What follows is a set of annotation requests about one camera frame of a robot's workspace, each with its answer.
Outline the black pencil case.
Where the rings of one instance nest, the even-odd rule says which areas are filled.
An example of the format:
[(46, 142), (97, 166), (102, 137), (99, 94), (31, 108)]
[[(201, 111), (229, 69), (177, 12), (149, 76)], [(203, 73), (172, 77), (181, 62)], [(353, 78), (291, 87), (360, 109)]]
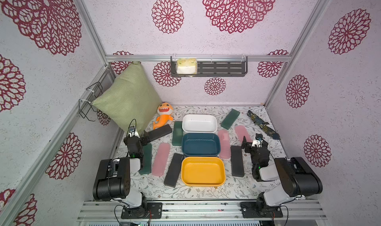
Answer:
[(185, 157), (182, 154), (175, 153), (173, 155), (166, 177), (164, 179), (165, 186), (173, 188), (176, 187), (181, 172), (182, 161), (184, 158)]
[(235, 177), (244, 177), (244, 162), (240, 146), (231, 146), (231, 170)]
[(148, 142), (152, 142), (170, 133), (172, 133), (172, 128), (170, 125), (167, 124), (150, 132), (145, 131), (143, 136), (146, 138)]

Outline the pink pencil case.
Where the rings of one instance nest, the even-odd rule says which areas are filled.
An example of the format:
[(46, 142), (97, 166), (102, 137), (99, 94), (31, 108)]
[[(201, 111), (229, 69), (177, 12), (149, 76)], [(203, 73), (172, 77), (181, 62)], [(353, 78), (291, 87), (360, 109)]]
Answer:
[(154, 158), (154, 163), (152, 166), (153, 176), (161, 177), (164, 175), (170, 149), (171, 149), (171, 145), (168, 143), (161, 143), (159, 145), (159, 148), (157, 150), (157, 154)]
[(220, 141), (220, 154), (219, 157), (221, 159), (229, 159), (231, 158), (231, 145), (230, 145), (230, 136), (229, 132), (225, 129), (218, 131), (218, 137)]
[(235, 132), (238, 136), (238, 139), (240, 143), (243, 143), (244, 138), (246, 139), (247, 142), (252, 142), (253, 140), (251, 139), (250, 134), (246, 130), (246, 127), (243, 125), (237, 125), (235, 126)]

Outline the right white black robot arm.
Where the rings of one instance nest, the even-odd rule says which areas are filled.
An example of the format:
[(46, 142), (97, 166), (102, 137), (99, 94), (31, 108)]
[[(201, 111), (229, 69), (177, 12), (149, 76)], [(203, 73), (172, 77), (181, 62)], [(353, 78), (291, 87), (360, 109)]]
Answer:
[(280, 180), (280, 185), (258, 196), (252, 209), (260, 215), (278, 211), (282, 204), (298, 197), (322, 193), (321, 180), (302, 157), (274, 158), (274, 163), (269, 164), (270, 151), (264, 140), (250, 143), (244, 139), (241, 148), (251, 154), (252, 175), (256, 181)]

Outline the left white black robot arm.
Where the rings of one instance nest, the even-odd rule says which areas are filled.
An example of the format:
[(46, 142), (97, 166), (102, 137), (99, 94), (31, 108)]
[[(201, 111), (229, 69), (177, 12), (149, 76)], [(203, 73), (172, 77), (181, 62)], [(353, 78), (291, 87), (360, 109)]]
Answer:
[(99, 164), (93, 185), (93, 198), (97, 201), (117, 201), (133, 211), (147, 210), (145, 196), (131, 188), (131, 174), (144, 167), (143, 139), (127, 136), (126, 157), (105, 159)]

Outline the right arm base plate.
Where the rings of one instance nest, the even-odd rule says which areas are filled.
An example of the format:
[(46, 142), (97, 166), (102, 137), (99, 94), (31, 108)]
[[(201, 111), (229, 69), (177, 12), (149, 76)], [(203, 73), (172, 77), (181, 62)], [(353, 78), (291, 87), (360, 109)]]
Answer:
[(241, 212), (243, 218), (282, 218), (283, 213), (280, 207), (270, 207), (260, 205), (257, 202), (241, 202)]

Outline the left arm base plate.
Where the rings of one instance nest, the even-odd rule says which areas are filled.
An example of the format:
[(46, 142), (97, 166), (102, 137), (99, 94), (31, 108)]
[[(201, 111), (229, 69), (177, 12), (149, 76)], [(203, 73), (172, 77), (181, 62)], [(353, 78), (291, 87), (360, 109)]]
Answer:
[(121, 219), (161, 219), (162, 203), (143, 203), (136, 208), (122, 210)]

